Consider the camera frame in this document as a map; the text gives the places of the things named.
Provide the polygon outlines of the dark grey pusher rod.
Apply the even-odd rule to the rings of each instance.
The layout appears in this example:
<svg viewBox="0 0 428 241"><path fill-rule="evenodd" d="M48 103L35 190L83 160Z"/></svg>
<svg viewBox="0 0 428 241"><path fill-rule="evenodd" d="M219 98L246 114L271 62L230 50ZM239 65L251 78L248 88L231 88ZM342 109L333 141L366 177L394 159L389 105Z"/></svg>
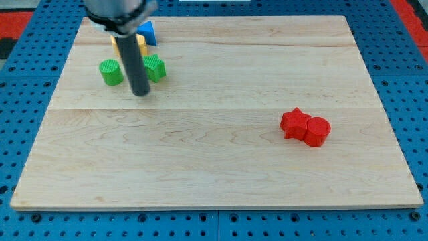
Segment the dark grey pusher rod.
<svg viewBox="0 0 428 241"><path fill-rule="evenodd" d="M133 95L146 96L150 84L136 35L116 38L116 44Z"/></svg>

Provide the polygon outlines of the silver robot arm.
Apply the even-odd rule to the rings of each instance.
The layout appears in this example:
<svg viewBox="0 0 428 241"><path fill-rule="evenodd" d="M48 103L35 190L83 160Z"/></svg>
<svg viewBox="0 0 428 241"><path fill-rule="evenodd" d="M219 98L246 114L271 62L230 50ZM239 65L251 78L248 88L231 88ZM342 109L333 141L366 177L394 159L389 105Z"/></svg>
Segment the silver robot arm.
<svg viewBox="0 0 428 241"><path fill-rule="evenodd" d="M157 10L158 1L84 0L84 7L90 21L115 38L133 95L147 95L150 84L136 31Z"/></svg>

